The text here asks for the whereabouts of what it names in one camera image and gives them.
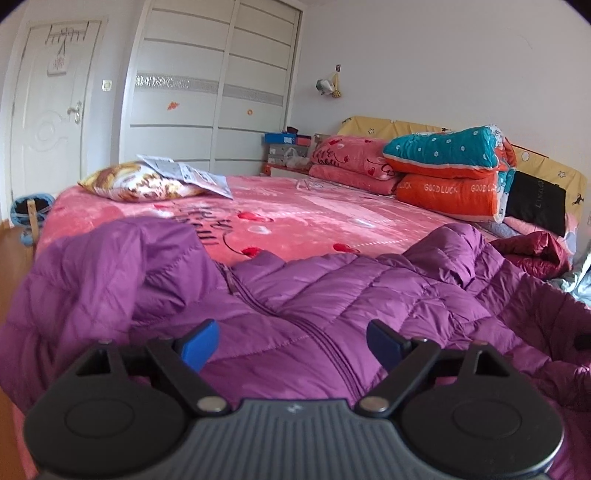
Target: wooden stick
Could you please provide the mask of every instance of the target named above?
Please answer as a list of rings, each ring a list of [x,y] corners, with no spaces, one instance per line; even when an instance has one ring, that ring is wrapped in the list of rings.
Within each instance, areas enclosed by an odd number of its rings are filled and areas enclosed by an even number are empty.
[[[39,223],[37,223],[37,206],[35,200],[27,200],[27,209],[29,211],[29,222],[31,224],[31,234],[33,235],[33,245],[39,241]]]

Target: white door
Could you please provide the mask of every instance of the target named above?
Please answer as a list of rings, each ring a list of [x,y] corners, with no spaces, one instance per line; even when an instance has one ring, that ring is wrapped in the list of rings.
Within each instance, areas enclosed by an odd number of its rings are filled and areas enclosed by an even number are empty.
[[[60,193],[80,180],[86,85],[100,21],[30,29],[11,136],[13,198]]]

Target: hanging decoration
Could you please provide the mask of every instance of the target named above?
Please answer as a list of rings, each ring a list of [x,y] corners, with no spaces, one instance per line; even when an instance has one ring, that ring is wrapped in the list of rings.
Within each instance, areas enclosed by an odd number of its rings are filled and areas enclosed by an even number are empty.
[[[60,49],[47,66],[47,74],[49,76],[65,75],[67,73],[70,57],[69,55],[66,55],[66,43],[72,43],[74,39],[78,42],[81,37],[82,41],[84,41],[89,25],[90,22],[86,22],[85,28],[64,27],[57,31],[54,31],[53,24],[50,26],[45,44],[47,45],[51,41],[51,44],[53,45],[57,42],[60,45]]]
[[[320,79],[316,82],[316,90],[318,90],[321,95],[331,95],[332,98],[339,98],[339,72],[340,65],[337,65],[336,72],[330,80]]]

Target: wardrobe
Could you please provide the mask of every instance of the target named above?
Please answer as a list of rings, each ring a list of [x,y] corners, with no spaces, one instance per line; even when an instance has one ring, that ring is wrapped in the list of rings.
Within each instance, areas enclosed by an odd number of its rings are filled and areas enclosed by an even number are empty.
[[[156,155],[259,174],[263,133],[285,125],[300,13],[276,0],[156,0],[121,160]]]

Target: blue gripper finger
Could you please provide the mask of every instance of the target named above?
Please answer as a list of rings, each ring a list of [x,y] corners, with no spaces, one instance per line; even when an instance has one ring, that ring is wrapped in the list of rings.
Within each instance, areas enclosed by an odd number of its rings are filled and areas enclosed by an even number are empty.
[[[215,320],[209,319],[184,337],[175,340],[174,350],[188,366],[199,372],[217,350],[219,339],[219,325]]]

